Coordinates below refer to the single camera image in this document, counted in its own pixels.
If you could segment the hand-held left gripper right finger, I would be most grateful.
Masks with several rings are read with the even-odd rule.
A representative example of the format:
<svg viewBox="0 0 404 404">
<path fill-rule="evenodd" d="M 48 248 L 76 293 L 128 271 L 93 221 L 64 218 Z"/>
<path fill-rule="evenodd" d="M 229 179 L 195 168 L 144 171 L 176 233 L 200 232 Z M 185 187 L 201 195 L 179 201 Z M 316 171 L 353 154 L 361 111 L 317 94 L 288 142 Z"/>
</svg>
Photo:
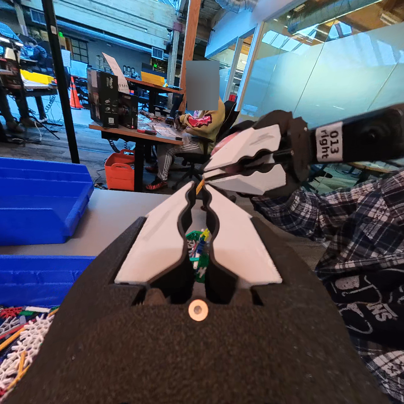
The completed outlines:
<svg viewBox="0 0 404 404">
<path fill-rule="evenodd" d="M 283 279 L 255 220 L 210 185 L 202 187 L 206 225 L 210 232 L 206 297 L 230 303 L 238 290 L 281 284 Z"/>
</svg>

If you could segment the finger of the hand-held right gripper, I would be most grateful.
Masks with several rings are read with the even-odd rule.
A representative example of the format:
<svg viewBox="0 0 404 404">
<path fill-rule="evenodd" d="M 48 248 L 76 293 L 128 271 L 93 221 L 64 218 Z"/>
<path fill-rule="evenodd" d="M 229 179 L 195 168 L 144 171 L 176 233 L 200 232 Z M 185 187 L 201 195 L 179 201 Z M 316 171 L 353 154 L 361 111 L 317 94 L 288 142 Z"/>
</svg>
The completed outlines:
<svg viewBox="0 0 404 404">
<path fill-rule="evenodd" d="M 254 162 L 252 165 L 231 164 L 204 171 L 205 184 L 223 191 L 264 195 L 286 185 L 286 172 L 281 164 Z"/>
<path fill-rule="evenodd" d="M 278 124 L 260 129 L 250 127 L 241 131 L 228 144 L 210 157 L 206 169 L 217 169 L 231 164 L 253 165 L 275 163 L 273 153 L 279 149 L 281 132 Z"/>
</svg>

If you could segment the blue plastic bin with label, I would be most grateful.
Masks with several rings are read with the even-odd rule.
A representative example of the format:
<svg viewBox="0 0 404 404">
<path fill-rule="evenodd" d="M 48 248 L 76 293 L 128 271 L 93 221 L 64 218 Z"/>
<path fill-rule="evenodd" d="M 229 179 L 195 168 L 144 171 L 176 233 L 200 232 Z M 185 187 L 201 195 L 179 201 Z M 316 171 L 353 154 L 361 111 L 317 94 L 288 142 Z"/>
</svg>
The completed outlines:
<svg viewBox="0 0 404 404">
<path fill-rule="evenodd" d="M 60 306 L 95 256 L 1 255 L 1 307 Z"/>
</svg>

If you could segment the pile of construction toy pieces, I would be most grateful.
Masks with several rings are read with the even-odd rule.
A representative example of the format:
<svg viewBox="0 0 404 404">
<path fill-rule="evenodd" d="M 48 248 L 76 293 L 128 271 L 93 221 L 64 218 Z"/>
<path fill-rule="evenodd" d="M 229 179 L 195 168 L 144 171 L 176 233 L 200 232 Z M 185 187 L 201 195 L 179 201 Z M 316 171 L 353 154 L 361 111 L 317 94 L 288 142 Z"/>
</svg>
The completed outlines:
<svg viewBox="0 0 404 404">
<path fill-rule="evenodd" d="M 1 307 L 0 402 L 37 357 L 59 306 Z"/>
</svg>

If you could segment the person's right forearm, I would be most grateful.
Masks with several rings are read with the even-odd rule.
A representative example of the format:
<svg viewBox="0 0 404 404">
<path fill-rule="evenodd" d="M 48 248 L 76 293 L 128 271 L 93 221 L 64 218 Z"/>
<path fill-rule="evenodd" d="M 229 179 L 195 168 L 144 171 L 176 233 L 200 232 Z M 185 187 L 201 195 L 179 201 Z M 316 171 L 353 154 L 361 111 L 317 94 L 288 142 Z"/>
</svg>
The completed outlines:
<svg viewBox="0 0 404 404">
<path fill-rule="evenodd" d="M 254 209 L 292 235 L 329 241 L 316 267 L 322 280 L 361 272 L 403 272 L 404 172 L 318 195 L 253 197 Z"/>
</svg>

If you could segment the person's right hand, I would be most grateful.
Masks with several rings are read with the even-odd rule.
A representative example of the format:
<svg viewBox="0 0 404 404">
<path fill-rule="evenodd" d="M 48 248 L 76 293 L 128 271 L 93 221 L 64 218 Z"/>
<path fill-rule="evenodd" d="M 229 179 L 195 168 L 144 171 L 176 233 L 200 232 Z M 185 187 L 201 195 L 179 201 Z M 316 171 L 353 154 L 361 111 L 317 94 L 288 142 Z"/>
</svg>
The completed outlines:
<svg viewBox="0 0 404 404">
<path fill-rule="evenodd" d="M 222 149 L 226 144 L 228 144 L 233 138 L 235 138 L 240 132 L 242 131 L 242 129 L 237 130 L 229 135 L 227 135 L 226 137 L 224 137 L 220 142 L 218 142 L 215 147 L 213 148 L 212 152 L 211 152 L 211 157 L 216 154 L 220 149 Z"/>
</svg>

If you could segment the green wheeled toy model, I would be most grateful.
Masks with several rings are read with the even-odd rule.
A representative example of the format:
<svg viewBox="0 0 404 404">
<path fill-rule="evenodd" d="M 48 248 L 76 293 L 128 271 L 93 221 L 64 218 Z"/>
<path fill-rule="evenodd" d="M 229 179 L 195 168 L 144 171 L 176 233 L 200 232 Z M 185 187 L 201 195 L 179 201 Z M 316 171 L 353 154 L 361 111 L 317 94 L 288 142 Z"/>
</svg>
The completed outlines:
<svg viewBox="0 0 404 404">
<path fill-rule="evenodd" d="M 195 282 L 204 284 L 209 264 L 210 231 L 202 229 L 186 234 L 189 260 L 193 268 Z"/>
</svg>

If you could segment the orange plastic bin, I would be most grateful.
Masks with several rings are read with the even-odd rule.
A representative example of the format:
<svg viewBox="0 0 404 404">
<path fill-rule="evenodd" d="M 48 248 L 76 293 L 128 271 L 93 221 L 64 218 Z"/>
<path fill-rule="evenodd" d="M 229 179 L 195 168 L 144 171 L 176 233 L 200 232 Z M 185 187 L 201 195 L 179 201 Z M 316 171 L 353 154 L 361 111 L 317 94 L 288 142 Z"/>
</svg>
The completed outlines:
<svg viewBox="0 0 404 404">
<path fill-rule="evenodd" d="M 111 154 L 104 163 L 109 190 L 134 191 L 134 151 L 123 149 Z"/>
</svg>

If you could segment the empty blue plastic bin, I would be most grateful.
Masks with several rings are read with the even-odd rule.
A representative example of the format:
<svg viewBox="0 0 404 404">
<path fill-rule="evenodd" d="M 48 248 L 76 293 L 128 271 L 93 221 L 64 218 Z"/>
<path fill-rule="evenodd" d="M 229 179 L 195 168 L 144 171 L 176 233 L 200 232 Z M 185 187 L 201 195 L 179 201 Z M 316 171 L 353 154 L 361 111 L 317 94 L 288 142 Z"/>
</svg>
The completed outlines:
<svg viewBox="0 0 404 404">
<path fill-rule="evenodd" d="M 83 164 L 0 159 L 0 245 L 63 244 L 93 193 Z"/>
</svg>

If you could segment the wooden office desk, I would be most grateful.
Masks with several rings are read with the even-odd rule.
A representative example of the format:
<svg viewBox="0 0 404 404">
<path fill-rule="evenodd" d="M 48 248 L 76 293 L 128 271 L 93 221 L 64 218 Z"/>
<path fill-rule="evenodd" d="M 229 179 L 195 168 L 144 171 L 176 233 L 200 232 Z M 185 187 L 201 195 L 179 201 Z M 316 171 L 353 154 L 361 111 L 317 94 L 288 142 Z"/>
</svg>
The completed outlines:
<svg viewBox="0 0 404 404">
<path fill-rule="evenodd" d="M 144 189 L 144 158 L 145 151 L 151 151 L 154 144 L 182 145 L 183 141 L 179 135 L 166 137 L 157 133 L 156 135 L 146 134 L 135 129 L 128 129 L 124 126 L 118 128 L 104 128 L 96 122 L 88 125 L 89 129 L 101 132 L 101 137 L 107 140 L 122 139 L 125 142 L 134 142 L 134 191 L 142 192 Z"/>
</svg>

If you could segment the black cardboard box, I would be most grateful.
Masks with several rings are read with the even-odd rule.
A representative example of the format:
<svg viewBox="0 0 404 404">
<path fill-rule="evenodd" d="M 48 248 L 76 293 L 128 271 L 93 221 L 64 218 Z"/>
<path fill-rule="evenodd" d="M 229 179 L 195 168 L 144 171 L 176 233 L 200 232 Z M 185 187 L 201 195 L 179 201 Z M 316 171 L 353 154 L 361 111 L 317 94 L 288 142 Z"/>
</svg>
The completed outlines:
<svg viewBox="0 0 404 404">
<path fill-rule="evenodd" d="M 138 127 L 138 97 L 119 91 L 118 77 L 87 69 L 88 102 L 91 119 L 107 129 Z"/>
</svg>

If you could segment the white paper sign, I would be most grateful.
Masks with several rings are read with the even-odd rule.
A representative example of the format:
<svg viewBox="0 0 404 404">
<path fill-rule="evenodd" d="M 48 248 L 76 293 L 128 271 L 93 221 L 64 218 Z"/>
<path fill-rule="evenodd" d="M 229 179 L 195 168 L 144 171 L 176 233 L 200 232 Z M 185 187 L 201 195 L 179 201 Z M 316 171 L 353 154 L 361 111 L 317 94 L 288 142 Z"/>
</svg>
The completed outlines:
<svg viewBox="0 0 404 404">
<path fill-rule="evenodd" d="M 116 60 L 104 52 L 102 53 L 102 55 L 108 63 L 108 66 L 111 69 L 112 73 L 118 78 L 118 91 L 124 94 L 130 94 L 126 77 L 124 76 Z"/>
</svg>

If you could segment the orange traffic cone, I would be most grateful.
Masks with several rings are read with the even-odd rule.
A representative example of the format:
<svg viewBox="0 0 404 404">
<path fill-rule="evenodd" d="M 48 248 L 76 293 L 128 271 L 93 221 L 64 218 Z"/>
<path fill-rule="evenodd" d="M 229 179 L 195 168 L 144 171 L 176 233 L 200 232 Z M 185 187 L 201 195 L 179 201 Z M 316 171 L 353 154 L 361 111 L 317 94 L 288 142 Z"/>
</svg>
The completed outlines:
<svg viewBox="0 0 404 404">
<path fill-rule="evenodd" d="M 70 77 L 70 98 L 69 98 L 70 108 L 72 109 L 83 109 L 83 105 L 80 103 L 80 99 L 78 97 L 77 89 L 74 83 L 74 79 Z"/>
</svg>

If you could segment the cluttered office desk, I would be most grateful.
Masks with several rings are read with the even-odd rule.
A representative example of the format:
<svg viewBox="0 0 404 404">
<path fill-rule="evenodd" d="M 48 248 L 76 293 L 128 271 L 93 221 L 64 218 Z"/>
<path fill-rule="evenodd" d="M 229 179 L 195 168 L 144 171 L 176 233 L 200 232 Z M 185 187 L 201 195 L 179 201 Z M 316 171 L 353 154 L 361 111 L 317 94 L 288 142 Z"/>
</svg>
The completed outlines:
<svg viewBox="0 0 404 404">
<path fill-rule="evenodd" d="M 42 96 L 50 95 L 52 105 L 57 92 L 57 85 L 53 78 L 40 74 L 30 73 L 29 78 L 43 78 L 45 83 L 28 80 L 24 77 L 20 62 L 34 60 L 21 57 L 23 43 L 18 38 L 9 38 L 1 35 L 1 116 L 6 120 L 6 127 L 10 132 L 23 133 L 25 128 L 33 127 L 39 130 L 47 121 Z M 12 115 L 8 96 L 14 98 L 20 113 L 19 121 Z"/>
</svg>

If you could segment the wooden post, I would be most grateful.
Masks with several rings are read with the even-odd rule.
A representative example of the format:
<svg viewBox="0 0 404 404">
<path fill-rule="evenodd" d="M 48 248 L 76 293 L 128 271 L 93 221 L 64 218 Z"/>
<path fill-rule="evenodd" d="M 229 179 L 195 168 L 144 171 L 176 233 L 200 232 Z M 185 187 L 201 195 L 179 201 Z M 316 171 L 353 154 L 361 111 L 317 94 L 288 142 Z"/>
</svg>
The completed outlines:
<svg viewBox="0 0 404 404">
<path fill-rule="evenodd" d="M 185 27 L 185 38 L 183 46 L 183 57 L 181 62 L 180 72 L 180 88 L 183 90 L 183 94 L 186 92 L 186 62 L 192 61 L 194 55 L 194 46 L 196 33 L 199 21 L 199 10 L 201 1 L 190 0 L 188 5 L 188 13 Z"/>
</svg>

